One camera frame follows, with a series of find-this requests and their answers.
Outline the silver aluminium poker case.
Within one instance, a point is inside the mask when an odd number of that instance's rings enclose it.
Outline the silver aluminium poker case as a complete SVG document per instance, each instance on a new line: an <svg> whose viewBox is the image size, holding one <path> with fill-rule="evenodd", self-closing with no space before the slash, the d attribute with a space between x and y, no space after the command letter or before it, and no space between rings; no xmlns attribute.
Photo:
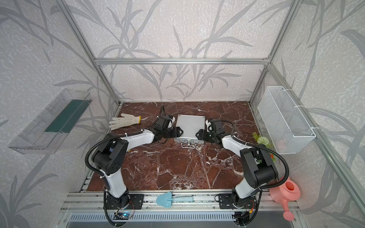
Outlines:
<svg viewBox="0 0 365 228"><path fill-rule="evenodd" d="M205 116L179 114L176 127L180 127L183 131L180 137L175 138L175 142L180 144L182 148L195 149L197 146L204 144L204 141L199 140L196 134L201 129L205 129Z"/></svg>

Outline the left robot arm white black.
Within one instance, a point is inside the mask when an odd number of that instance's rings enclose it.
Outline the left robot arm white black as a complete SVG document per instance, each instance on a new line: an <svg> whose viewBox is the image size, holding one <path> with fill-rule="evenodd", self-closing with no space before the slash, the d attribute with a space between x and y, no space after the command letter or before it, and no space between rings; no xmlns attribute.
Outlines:
<svg viewBox="0 0 365 228"><path fill-rule="evenodd" d="M87 168L100 175L104 180L107 193L116 200L128 197L128 190L124 184L121 168L127 151L144 144L155 143L162 138L178 138L183 130L174 126L175 118L160 108L158 118L147 128L124 135L109 134L105 139L97 142L86 153Z"/></svg>

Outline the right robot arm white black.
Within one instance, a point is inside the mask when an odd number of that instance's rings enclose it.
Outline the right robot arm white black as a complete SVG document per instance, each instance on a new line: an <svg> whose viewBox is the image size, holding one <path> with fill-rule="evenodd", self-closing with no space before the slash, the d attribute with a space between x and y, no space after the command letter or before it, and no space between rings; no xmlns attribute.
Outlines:
<svg viewBox="0 0 365 228"><path fill-rule="evenodd" d="M232 191L236 197L245 199L264 189L278 187L288 180L289 166L280 154L264 144L252 144L239 139L234 135L234 129L231 133L225 132L223 122L220 119L206 121L207 127L199 130L196 137L205 142L221 145L224 149L240 156L244 179ZM271 155L281 160L285 168L283 178L274 184L271 182L279 179L279 173Z"/></svg>

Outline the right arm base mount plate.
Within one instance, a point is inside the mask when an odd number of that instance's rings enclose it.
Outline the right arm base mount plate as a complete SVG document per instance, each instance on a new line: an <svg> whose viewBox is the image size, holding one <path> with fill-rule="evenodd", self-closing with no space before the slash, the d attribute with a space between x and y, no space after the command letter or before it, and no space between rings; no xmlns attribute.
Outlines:
<svg viewBox="0 0 365 228"><path fill-rule="evenodd" d="M251 210L256 208L256 198L249 196L241 199L233 193L221 193L214 198L218 203L220 209L245 209Z"/></svg>

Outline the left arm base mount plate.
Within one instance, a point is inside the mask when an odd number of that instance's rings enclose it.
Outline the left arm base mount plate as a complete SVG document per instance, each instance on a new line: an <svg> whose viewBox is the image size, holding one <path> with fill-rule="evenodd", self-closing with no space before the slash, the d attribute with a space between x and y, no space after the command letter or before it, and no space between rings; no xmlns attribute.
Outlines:
<svg viewBox="0 0 365 228"><path fill-rule="evenodd" d="M120 198L115 198L109 193L106 194L104 200L103 209L106 210L117 210L117 209L127 209L127 210L141 210L144 202L143 194L124 194Z"/></svg>

